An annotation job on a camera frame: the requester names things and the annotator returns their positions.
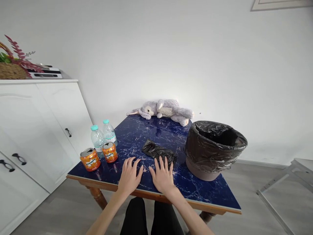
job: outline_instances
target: artificial plant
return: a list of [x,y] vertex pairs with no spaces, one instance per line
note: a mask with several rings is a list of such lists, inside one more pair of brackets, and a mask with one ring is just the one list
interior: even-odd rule
[[27,69],[34,70],[36,72],[43,72],[40,67],[37,65],[34,65],[33,63],[29,62],[25,59],[25,53],[20,49],[17,42],[13,41],[10,37],[5,35],[8,39],[8,41],[11,43],[13,51],[17,54],[18,58],[14,58],[13,53],[3,44],[0,42],[0,48],[5,50],[5,53],[0,53],[0,63],[6,63],[6,64],[16,64],[20,66],[25,72],[28,77],[31,78],[30,73],[27,71]]

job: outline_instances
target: hand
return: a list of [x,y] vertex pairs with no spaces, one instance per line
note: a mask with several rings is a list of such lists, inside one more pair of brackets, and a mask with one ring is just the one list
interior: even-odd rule
[[178,188],[174,185],[173,180],[173,162],[171,163],[170,170],[168,170],[167,157],[165,157],[165,164],[163,164],[162,157],[159,157],[160,167],[157,162],[157,159],[154,159],[154,163],[156,166],[156,172],[154,172],[153,168],[149,166],[150,173],[152,175],[152,180],[157,188],[157,190],[163,193],[168,199],[172,196],[173,192],[176,192]]
[[135,189],[138,187],[141,176],[143,173],[143,165],[139,169],[138,176],[137,174],[137,164],[140,159],[137,159],[134,162],[134,166],[131,166],[132,161],[135,157],[128,158],[124,161],[122,175],[120,181],[118,182],[118,191],[124,194],[125,196],[129,196]]

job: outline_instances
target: black handle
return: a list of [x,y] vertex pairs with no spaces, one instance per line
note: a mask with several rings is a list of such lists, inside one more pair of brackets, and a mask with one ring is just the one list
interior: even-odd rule
[[65,128],[66,131],[68,131],[69,137],[72,137],[72,133],[69,131],[68,128]]
[[0,160],[0,164],[3,164],[6,169],[9,169],[9,172],[15,171],[15,169],[12,167],[12,165],[9,163],[6,163],[4,160]]
[[22,163],[22,165],[26,165],[27,163],[25,159],[19,156],[17,153],[12,154],[12,157],[17,157],[17,159]]

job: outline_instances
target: plush toy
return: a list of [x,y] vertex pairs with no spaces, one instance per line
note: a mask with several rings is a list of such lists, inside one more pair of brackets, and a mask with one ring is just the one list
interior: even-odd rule
[[148,101],[141,108],[134,109],[126,115],[140,114],[145,119],[149,120],[151,116],[170,117],[173,121],[178,122],[182,126],[188,125],[189,119],[192,119],[195,114],[190,109],[180,108],[177,100],[159,100]]

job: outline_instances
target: green leaves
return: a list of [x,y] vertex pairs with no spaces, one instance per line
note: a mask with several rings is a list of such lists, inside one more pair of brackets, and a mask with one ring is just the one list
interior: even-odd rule
[[0,63],[10,64],[11,60],[7,54],[1,52],[0,53]]

